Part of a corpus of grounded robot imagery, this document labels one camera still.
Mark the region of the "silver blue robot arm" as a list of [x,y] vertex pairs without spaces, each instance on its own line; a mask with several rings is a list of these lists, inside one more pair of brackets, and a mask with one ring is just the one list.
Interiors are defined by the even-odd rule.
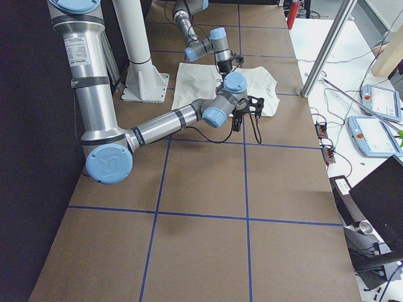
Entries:
[[248,104],[246,79],[232,69],[234,55],[223,28],[200,40],[190,18],[208,8],[207,1],[177,1],[173,22],[186,43],[186,58],[193,62],[213,54],[222,82],[213,99],[196,99],[190,104],[160,115],[130,129],[118,126],[110,91],[110,78],[103,50],[105,22],[99,1],[49,1],[53,28],[64,39],[71,68],[71,86],[79,102],[84,122],[81,138],[86,170],[97,182],[115,184],[133,168],[133,152],[197,121],[220,128],[228,118],[241,117]]
[[208,54],[214,54],[218,73],[225,77],[237,65],[244,62],[244,58],[230,50],[225,28],[220,27],[210,31],[210,36],[204,40],[199,39],[191,24],[190,18],[208,8],[208,1],[176,1],[172,18],[185,40],[185,54],[190,62],[194,62]]

